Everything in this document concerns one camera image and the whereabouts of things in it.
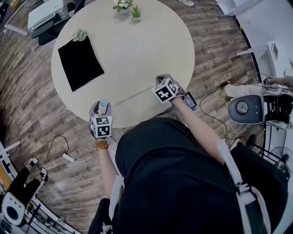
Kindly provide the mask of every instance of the black shirt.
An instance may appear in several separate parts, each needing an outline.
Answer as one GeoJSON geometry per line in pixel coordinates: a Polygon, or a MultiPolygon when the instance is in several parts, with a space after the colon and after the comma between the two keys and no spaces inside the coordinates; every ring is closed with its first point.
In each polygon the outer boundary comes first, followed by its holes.
{"type": "MultiPolygon", "coordinates": [[[[262,193],[273,231],[287,203],[286,178],[245,146],[231,154],[243,181],[262,193]]],[[[142,122],[119,141],[116,163],[125,192],[112,222],[109,200],[101,200],[89,233],[100,233],[103,222],[114,234],[243,232],[230,174],[180,122],[142,122]]]]}

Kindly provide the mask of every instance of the black cloth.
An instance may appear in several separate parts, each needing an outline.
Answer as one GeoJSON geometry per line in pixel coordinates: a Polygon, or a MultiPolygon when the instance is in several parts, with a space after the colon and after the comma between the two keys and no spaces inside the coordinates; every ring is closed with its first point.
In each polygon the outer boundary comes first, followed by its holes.
{"type": "Polygon", "coordinates": [[[72,91],[104,74],[88,37],[81,42],[70,41],[58,52],[72,91]]]}
{"type": "Polygon", "coordinates": [[[12,181],[8,192],[11,192],[22,204],[25,206],[31,201],[33,195],[37,191],[38,187],[41,185],[40,181],[33,179],[27,184],[26,187],[23,187],[27,181],[29,171],[24,167],[12,181]]]}
{"type": "MultiPolygon", "coordinates": [[[[262,193],[274,230],[287,202],[286,178],[245,146],[231,154],[244,182],[262,193]]],[[[230,174],[182,123],[166,118],[142,122],[119,141],[116,164],[125,191],[113,221],[105,223],[113,233],[243,232],[230,174]]],[[[93,221],[91,227],[101,231],[102,224],[93,221]]]]}

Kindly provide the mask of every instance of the chair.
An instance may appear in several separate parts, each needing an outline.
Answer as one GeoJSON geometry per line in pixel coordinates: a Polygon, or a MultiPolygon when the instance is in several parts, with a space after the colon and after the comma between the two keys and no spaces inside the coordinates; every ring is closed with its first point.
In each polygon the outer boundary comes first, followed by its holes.
{"type": "MultiPolygon", "coordinates": [[[[84,7],[84,3],[86,0],[74,0],[74,3],[68,3],[68,11],[72,11],[74,9],[74,14],[77,13],[79,10],[81,10],[84,7]]],[[[43,26],[41,26],[39,29],[37,29],[33,34],[32,38],[38,37],[38,44],[40,46],[45,45],[54,39],[56,39],[63,29],[64,25],[69,21],[64,20],[56,25],[54,25],[54,21],[49,21],[43,26]]]]}

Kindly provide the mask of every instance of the bracelet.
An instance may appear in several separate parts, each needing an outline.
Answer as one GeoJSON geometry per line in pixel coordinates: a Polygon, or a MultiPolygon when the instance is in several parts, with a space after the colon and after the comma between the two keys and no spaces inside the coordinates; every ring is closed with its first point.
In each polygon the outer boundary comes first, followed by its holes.
{"type": "Polygon", "coordinates": [[[108,149],[109,144],[106,140],[100,140],[100,141],[95,141],[95,143],[93,144],[93,147],[96,151],[98,151],[99,149],[108,149]]]}

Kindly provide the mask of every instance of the wooden floor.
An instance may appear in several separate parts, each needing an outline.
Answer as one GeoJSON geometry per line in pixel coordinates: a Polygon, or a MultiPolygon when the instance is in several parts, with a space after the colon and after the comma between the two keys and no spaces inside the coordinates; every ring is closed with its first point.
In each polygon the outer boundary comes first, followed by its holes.
{"type": "MultiPolygon", "coordinates": [[[[28,13],[33,9],[22,6],[12,24],[27,28],[28,13]]],[[[176,0],[162,0],[173,9],[187,25],[195,47],[194,73],[188,90],[199,101],[221,83],[254,82],[254,65],[250,55],[236,57],[235,53],[247,48],[247,44],[231,17],[225,17],[214,0],[194,0],[194,7],[184,6],[176,0]]],[[[37,157],[37,167],[49,165],[46,158],[53,137],[62,134],[68,139],[69,154],[88,163],[83,174],[94,179],[100,173],[98,159],[92,148],[93,139],[88,123],[75,116],[58,97],[54,88],[50,61],[54,41],[38,46],[38,40],[30,35],[22,36],[12,31],[0,35],[0,106],[5,107],[4,122],[7,130],[6,144],[20,140],[21,146],[11,151],[11,159],[20,170],[31,157],[37,157]]],[[[205,112],[229,122],[227,109],[220,97],[220,89],[202,103],[205,112]]],[[[223,124],[204,115],[199,108],[196,113],[220,136],[223,124]]],[[[235,125],[242,131],[242,125],[235,125]]],[[[232,138],[241,136],[228,127],[232,138]]],[[[116,129],[119,138],[121,129],[116,129]]],[[[256,133],[262,144],[262,132],[257,126],[245,131],[246,138],[256,133]]],[[[56,139],[49,154],[53,166],[49,168],[49,181],[40,191],[40,199],[57,215],[64,215],[70,225],[86,233],[96,212],[99,200],[104,196],[101,181],[89,184],[79,173],[84,164],[71,164],[61,157],[66,150],[63,139],[56,139]]],[[[32,176],[39,173],[32,171],[32,176]]]]}

